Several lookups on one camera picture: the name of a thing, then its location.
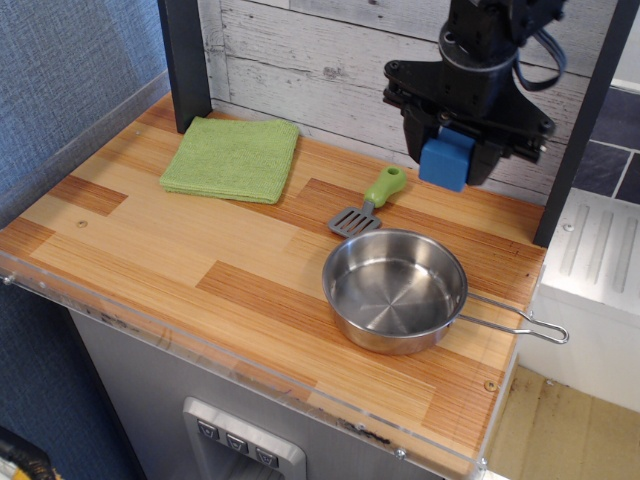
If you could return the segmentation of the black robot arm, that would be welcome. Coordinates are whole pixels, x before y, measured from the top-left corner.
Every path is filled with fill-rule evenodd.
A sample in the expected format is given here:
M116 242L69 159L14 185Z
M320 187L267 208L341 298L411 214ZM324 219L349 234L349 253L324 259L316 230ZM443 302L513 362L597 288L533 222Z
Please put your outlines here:
M561 1L453 1L439 61L385 65L384 100L400 110L421 180L460 192L483 184L502 158L539 160L555 123L524 94L559 79L527 80L519 52L534 38L562 75L566 55L545 27L563 18L563 8Z

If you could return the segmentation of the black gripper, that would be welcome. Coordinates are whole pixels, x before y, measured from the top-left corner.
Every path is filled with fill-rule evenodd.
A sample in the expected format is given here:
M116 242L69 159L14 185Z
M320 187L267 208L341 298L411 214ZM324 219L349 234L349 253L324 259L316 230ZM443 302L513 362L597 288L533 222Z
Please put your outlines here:
M551 118L518 89L510 64L477 71L447 60L391 60L384 75L384 101L400 109L408 155L416 163L441 128L475 140L468 185L482 185L501 158L538 162L555 130Z

